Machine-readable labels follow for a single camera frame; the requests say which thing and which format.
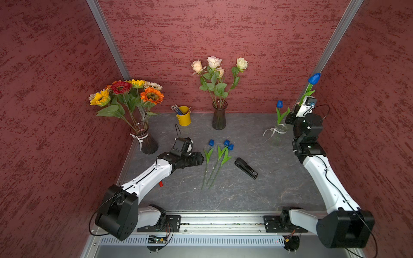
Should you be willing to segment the white rose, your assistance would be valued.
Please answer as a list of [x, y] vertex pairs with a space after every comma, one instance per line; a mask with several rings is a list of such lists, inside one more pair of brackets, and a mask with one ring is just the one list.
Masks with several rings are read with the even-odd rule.
[[208, 71], [206, 66], [202, 65], [201, 60], [194, 61], [191, 64], [191, 67], [194, 71], [194, 75], [198, 75], [200, 77], [200, 89], [202, 91], [207, 91], [213, 100], [214, 106], [216, 106], [216, 98], [213, 96], [213, 91], [215, 89], [215, 85], [212, 83], [212, 78], [214, 73]]
[[[207, 69], [208, 69], [209, 72], [211, 72], [211, 74], [214, 73], [215, 70], [218, 67], [221, 67], [220, 65], [222, 63], [222, 59], [219, 59], [219, 58], [216, 58], [216, 57], [208, 57], [207, 61], [208, 61]], [[216, 76], [213, 75], [213, 78], [211, 80], [212, 80], [212, 83], [215, 84], [216, 83], [215, 82], [216, 81]], [[218, 99], [218, 97], [215, 96], [214, 91], [213, 91], [213, 96], [216, 98], [216, 104], [217, 104], [219, 99]]]

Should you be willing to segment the white rose top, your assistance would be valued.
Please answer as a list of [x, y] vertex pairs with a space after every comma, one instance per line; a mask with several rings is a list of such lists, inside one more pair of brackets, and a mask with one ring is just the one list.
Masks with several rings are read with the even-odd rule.
[[[208, 61], [207, 69], [208, 69], [209, 72], [211, 72], [211, 74], [214, 73], [215, 70], [218, 67], [221, 67], [220, 65], [222, 63], [222, 59], [219, 59], [219, 58], [216, 58], [216, 57], [208, 57], [207, 61]], [[216, 76], [213, 75], [213, 78], [211, 80], [212, 80], [212, 83], [215, 84], [216, 83], [215, 82], [216, 81]], [[218, 97], [215, 96], [214, 91], [213, 91], [213, 96], [216, 98], [216, 104], [217, 104], [219, 99], [218, 99]]]

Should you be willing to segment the cream rose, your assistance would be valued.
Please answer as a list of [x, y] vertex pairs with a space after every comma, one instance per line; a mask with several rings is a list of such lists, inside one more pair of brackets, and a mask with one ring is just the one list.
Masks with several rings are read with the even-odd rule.
[[239, 80], [240, 80], [239, 74], [245, 72], [247, 68], [248, 68], [248, 61], [245, 58], [238, 58], [236, 62], [236, 66], [231, 68], [232, 76], [233, 76], [233, 83], [229, 91], [226, 91], [224, 93], [224, 99], [223, 99], [224, 101], [228, 97], [229, 92], [234, 90], [238, 86]]
[[214, 93], [219, 99], [219, 105], [222, 106], [225, 98], [228, 96], [228, 93], [226, 92], [227, 84], [224, 82], [224, 69], [222, 67], [218, 67], [215, 70], [214, 75], [216, 76]]

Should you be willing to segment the cream gerbera flower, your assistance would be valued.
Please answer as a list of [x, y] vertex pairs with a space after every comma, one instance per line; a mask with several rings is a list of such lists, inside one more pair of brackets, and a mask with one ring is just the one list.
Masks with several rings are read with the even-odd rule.
[[159, 84], [157, 84], [157, 83], [155, 83], [155, 82], [148, 82], [148, 81], [145, 82], [144, 88], [145, 88], [145, 89], [146, 89], [146, 88], [153, 88], [153, 89], [158, 90], [158, 91], [161, 91], [161, 90], [162, 90], [162, 86], [161, 86], [161, 85], [159, 85]]

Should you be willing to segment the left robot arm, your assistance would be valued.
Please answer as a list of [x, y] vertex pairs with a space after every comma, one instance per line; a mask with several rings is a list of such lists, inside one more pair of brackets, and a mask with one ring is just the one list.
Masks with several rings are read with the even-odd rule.
[[190, 138], [176, 138], [169, 152], [160, 154], [147, 170], [121, 186], [112, 185], [99, 206], [95, 225], [118, 240], [145, 227], [163, 227], [165, 211], [156, 205], [140, 208], [143, 198], [177, 169], [202, 165], [204, 157], [193, 151]]

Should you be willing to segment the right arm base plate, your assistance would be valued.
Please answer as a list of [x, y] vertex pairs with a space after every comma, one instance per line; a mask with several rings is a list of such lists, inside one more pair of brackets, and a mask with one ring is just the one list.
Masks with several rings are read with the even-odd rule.
[[288, 216], [264, 216], [264, 226], [266, 233], [308, 233], [307, 230], [295, 226], [291, 223]]

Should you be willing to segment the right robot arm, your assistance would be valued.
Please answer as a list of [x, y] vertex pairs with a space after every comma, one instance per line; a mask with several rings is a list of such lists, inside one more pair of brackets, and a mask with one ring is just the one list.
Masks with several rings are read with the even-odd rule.
[[375, 224], [371, 212], [362, 210], [335, 175], [326, 152], [318, 143], [323, 119], [310, 111], [289, 114], [294, 154], [313, 178], [324, 201], [327, 215], [319, 219], [303, 209], [285, 207], [284, 228], [300, 227], [316, 234], [326, 248], [364, 248]]

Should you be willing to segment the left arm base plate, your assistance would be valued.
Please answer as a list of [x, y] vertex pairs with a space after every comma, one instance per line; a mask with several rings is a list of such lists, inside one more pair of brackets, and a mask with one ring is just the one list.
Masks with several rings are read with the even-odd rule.
[[160, 233], [169, 233], [169, 232], [179, 232], [181, 225], [181, 216], [180, 215], [165, 215], [161, 216], [160, 220], [154, 226], [145, 226], [139, 229], [136, 229], [137, 232], [160, 232]]

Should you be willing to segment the red gerbera flower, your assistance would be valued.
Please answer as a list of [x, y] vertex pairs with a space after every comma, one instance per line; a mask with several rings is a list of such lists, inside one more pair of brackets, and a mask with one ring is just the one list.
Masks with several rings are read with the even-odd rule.
[[137, 123], [133, 113], [136, 104], [139, 102], [137, 91], [133, 89], [131, 83], [126, 81], [116, 81], [110, 85], [111, 105], [118, 106], [117, 117], [128, 122], [131, 127]]

